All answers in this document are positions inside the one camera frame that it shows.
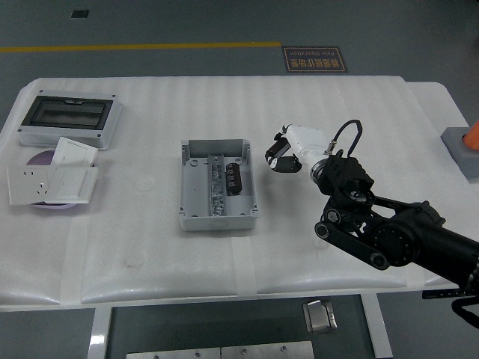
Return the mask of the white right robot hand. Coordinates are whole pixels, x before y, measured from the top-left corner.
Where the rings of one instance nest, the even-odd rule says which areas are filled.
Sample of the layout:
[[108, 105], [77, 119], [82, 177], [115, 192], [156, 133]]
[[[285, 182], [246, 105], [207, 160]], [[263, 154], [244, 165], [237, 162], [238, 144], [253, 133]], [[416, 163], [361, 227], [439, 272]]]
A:
[[329, 147], [324, 132], [304, 126], [283, 126], [274, 137], [275, 143], [266, 151], [265, 160], [278, 173], [298, 173], [305, 169], [310, 175], [324, 167]]

